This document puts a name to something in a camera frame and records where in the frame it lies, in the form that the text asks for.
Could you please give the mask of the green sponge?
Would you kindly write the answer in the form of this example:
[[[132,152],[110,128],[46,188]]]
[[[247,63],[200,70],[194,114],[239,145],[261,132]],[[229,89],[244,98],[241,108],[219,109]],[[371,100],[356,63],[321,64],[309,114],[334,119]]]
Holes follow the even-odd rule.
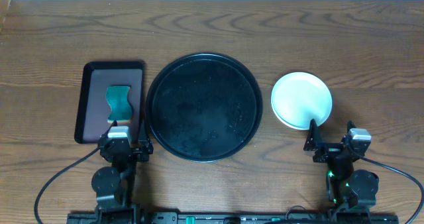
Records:
[[[130,123],[133,109],[129,103],[129,86],[110,86],[106,91],[106,101],[111,112],[107,118],[109,123]]]

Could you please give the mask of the light blue plate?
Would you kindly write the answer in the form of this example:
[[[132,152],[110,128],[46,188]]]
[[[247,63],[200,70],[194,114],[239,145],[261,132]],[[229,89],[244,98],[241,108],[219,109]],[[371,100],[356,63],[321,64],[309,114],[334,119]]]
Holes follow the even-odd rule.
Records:
[[[275,112],[275,116],[286,126],[296,130],[308,130],[312,119],[315,120],[317,126],[322,125],[330,116],[330,113],[279,113]]]
[[[330,113],[333,99],[327,85],[307,72],[282,76],[272,88],[270,103],[279,113]]]

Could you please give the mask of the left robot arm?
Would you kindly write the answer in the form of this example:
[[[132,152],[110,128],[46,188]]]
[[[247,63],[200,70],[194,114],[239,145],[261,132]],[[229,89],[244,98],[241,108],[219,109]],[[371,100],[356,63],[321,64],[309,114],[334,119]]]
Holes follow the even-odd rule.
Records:
[[[145,122],[139,125],[136,144],[127,134],[129,128],[113,121],[97,143],[100,155],[111,165],[100,168],[91,179],[96,193],[94,223],[137,224],[146,221],[139,204],[134,204],[132,194],[136,165],[149,161],[153,146]]]

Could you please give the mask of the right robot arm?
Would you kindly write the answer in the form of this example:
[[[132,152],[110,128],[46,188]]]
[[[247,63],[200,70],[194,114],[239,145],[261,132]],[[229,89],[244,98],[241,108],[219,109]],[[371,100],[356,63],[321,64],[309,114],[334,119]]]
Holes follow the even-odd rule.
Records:
[[[304,151],[313,151],[313,161],[325,163],[327,196],[335,206],[328,219],[337,223],[371,223],[370,208],[376,204],[379,177],[367,170],[355,170],[353,163],[370,146],[372,137],[366,129],[347,124],[347,134],[340,142],[325,142],[315,120],[310,121]]]

